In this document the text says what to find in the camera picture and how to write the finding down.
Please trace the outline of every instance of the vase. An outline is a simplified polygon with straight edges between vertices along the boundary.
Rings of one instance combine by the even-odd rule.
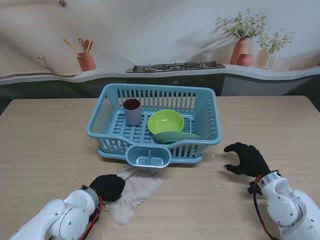
[[[277,72],[288,71],[290,69],[291,62],[292,57],[279,57],[274,64],[273,70]]]
[[[255,66],[260,69],[271,70],[274,67],[276,54],[264,50],[259,51],[255,60]]]
[[[252,38],[240,38],[234,45],[230,64],[237,65],[237,59],[240,54],[251,54],[254,47]]]
[[[78,56],[76,58],[78,59],[82,72],[97,68],[94,58],[88,52],[78,53]]]
[[[254,62],[254,56],[251,54],[240,54],[236,63],[241,66],[249,67]]]

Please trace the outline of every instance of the wooden table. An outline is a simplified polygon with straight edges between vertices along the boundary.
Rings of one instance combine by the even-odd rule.
[[[50,200],[64,199],[124,161],[102,159],[85,129],[96,99],[14,100],[0,116],[0,233],[8,239]],[[88,240],[268,240],[247,193],[253,179],[223,169],[237,141],[320,205],[320,114],[302,96],[219,97],[222,141],[201,163],[164,169],[158,192],[125,227],[103,212]],[[259,200],[264,218],[277,233]]]

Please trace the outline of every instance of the green plate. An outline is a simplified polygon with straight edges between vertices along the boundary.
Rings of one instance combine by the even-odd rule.
[[[184,131],[163,131],[153,135],[156,144],[172,144],[180,140],[202,140],[198,135]]]

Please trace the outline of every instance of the wall mural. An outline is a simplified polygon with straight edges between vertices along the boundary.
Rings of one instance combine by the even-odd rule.
[[[0,76],[212,61],[248,74],[314,73],[319,9],[318,0],[3,0]]]

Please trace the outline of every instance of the gas burner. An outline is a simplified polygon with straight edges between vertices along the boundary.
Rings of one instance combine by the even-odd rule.
[[[217,67],[217,62],[216,61],[206,61],[204,64],[208,67],[216,68]]]
[[[172,64],[155,64],[155,65],[141,65],[134,66],[132,69],[128,69],[127,73],[161,73],[161,72],[173,72],[173,71],[185,71],[185,70],[204,70],[204,69],[222,69],[225,68],[216,61],[206,62],[185,62],[185,63],[172,63]]]
[[[136,66],[136,70],[138,72],[146,72],[146,73],[149,73],[149,72],[154,72],[156,71],[157,69],[155,69],[154,67],[150,66]]]

